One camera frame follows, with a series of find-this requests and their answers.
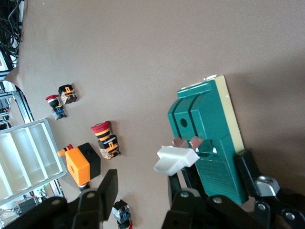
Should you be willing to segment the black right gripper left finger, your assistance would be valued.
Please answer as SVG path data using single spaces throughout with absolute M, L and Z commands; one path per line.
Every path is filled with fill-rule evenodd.
M 118 194 L 118 173 L 110 169 L 98 188 L 68 203 L 51 197 L 5 226 L 6 229 L 102 229 Z

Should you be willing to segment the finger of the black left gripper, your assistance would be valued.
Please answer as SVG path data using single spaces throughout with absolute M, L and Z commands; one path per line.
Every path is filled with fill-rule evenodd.
M 254 219 L 264 228 L 271 229 L 279 216 L 292 229 L 305 227 L 305 196 L 281 188 L 273 177 L 263 175 L 250 150 L 234 156 L 235 164 L 249 196 L 255 199 Z
M 188 188 L 196 189 L 202 198 L 207 198 L 200 176 L 195 165 L 182 169 L 183 178 Z

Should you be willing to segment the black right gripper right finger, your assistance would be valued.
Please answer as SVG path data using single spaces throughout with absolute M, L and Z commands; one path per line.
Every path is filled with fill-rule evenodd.
M 261 229 L 251 215 L 221 195 L 202 197 L 198 190 L 181 188 L 178 175 L 168 177 L 170 210 L 163 229 Z

